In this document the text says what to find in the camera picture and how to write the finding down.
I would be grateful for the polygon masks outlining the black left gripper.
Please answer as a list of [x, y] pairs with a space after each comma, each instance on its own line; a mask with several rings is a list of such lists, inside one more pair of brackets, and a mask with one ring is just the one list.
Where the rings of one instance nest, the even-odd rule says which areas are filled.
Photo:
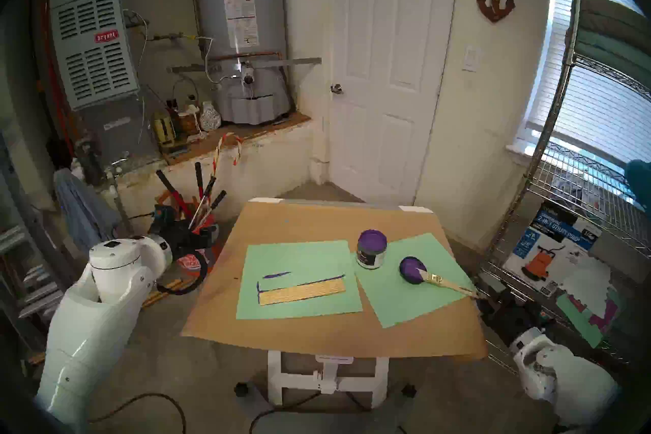
[[174, 220], [166, 214], [155, 214], [152, 221], [152, 235], [167, 244], [172, 261], [184, 257], [196, 248], [211, 248], [218, 241], [219, 227], [203, 227], [192, 231], [186, 220]]

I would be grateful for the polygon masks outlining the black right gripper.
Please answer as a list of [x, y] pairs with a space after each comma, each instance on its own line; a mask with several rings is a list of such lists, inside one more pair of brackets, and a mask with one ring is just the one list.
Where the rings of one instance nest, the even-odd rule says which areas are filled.
[[483, 322], [504, 344], [511, 344], [531, 328], [541, 331], [547, 328], [552, 324], [552, 318], [537, 302], [522, 301], [507, 288], [483, 299]]

